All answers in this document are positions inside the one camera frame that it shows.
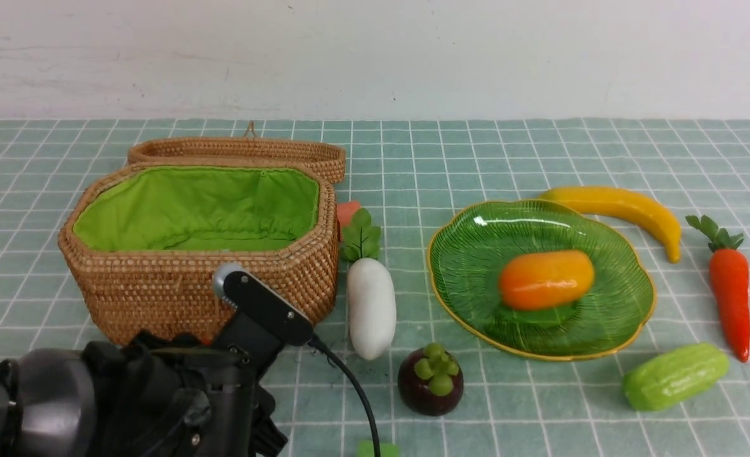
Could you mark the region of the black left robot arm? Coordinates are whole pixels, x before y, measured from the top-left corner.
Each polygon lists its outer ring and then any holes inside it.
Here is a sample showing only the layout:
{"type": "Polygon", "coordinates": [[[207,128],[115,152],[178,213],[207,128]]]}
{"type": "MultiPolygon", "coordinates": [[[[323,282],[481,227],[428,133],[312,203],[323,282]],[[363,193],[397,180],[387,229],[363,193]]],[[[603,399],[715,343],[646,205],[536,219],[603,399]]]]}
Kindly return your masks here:
{"type": "Polygon", "coordinates": [[[311,336],[292,316],[239,313],[216,342],[142,330],[5,359],[0,456],[279,456],[289,439],[261,377],[311,336]]]}

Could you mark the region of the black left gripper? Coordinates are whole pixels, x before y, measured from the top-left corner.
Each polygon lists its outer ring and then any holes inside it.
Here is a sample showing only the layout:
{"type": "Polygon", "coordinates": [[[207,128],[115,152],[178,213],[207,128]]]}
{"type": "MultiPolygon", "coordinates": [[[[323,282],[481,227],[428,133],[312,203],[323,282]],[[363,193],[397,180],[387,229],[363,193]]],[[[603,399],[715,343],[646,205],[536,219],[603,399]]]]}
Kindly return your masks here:
{"type": "Polygon", "coordinates": [[[277,456],[288,439],[261,377],[282,338],[233,316],[213,342],[141,331],[125,347],[83,349],[96,399],[88,456],[277,456]]]}

